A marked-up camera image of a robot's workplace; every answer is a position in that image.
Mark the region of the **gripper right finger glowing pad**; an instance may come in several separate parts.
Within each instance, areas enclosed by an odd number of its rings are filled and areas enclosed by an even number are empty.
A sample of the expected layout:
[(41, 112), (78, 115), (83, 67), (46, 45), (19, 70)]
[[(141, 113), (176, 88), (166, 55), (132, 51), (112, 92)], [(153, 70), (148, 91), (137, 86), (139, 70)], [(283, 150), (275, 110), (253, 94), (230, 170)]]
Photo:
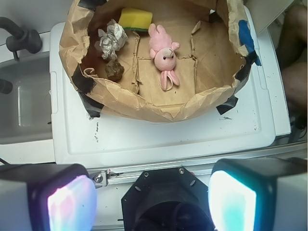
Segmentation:
[(220, 159), (212, 169), (208, 202), (219, 231), (306, 231), (308, 162)]

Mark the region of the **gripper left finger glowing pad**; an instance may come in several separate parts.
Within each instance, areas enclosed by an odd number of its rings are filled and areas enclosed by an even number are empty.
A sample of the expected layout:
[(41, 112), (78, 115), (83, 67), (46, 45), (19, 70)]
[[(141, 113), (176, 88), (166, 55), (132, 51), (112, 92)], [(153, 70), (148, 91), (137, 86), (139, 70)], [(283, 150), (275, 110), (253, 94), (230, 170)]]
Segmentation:
[(95, 185), (80, 164), (0, 167), (2, 231), (90, 231)]

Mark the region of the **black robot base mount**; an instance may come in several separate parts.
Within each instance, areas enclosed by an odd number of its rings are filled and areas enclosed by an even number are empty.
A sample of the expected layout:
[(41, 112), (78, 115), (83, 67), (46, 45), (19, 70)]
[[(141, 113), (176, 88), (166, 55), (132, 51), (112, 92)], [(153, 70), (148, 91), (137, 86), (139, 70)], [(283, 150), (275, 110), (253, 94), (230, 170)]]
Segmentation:
[(127, 231), (213, 231), (208, 186), (184, 167), (143, 171), (121, 199)]

